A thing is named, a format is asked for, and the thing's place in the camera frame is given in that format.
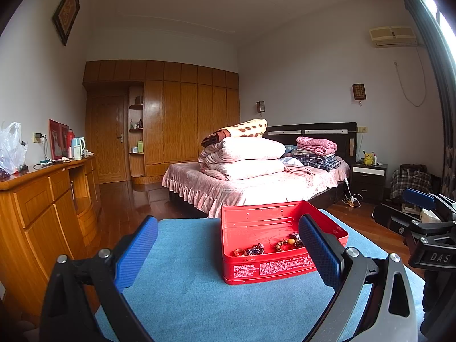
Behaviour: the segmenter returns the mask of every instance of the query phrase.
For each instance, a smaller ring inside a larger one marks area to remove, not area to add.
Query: wooden wardrobe
[[[239,123],[238,74],[225,70],[183,63],[153,60],[105,60],[86,64],[84,85],[87,89],[87,143],[90,133],[90,98],[103,84],[117,85],[134,102],[142,88],[143,129],[125,130],[129,137],[125,160],[136,184],[161,181],[172,163],[196,161],[202,139],[214,130]],[[130,113],[126,109],[129,123]],[[144,154],[132,155],[131,146],[142,139]]]

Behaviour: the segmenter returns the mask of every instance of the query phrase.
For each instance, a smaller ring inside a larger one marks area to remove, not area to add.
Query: wooden floor
[[[184,211],[169,201],[168,190],[161,183],[133,189],[129,181],[101,184],[102,214],[99,220],[99,235],[87,248],[91,257],[100,248],[113,248],[119,239],[134,232],[147,215],[158,220],[184,218]],[[406,264],[409,250],[403,238],[381,225],[371,217],[374,205],[362,203],[360,208],[351,208],[339,202],[328,211],[365,237],[372,240],[386,252],[396,252]],[[412,269],[421,276],[421,272]]]

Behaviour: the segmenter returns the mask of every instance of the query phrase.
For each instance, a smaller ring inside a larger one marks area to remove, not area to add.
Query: screw
[[[358,257],[359,256],[359,250],[357,250],[354,247],[349,247],[347,248],[347,254],[351,257]]]
[[[59,264],[64,264],[68,260],[67,255],[60,255],[57,257],[57,262]]]
[[[110,254],[111,254],[111,251],[109,250],[109,248],[103,248],[98,251],[98,257],[101,257],[101,258],[108,258]]]
[[[389,257],[394,261],[394,262],[399,262],[400,261],[400,257],[397,253],[391,253],[389,255]]]

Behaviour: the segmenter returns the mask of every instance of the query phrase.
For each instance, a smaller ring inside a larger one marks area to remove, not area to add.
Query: toy
[[[373,152],[372,153],[366,153],[365,151],[363,151],[363,153],[364,153],[364,164],[366,166],[373,165]]]

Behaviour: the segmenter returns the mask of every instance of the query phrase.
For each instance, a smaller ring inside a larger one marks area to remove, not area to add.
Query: wall outlet
[[[34,143],[41,143],[43,141],[42,133],[41,132],[34,132],[32,136],[32,140]]]

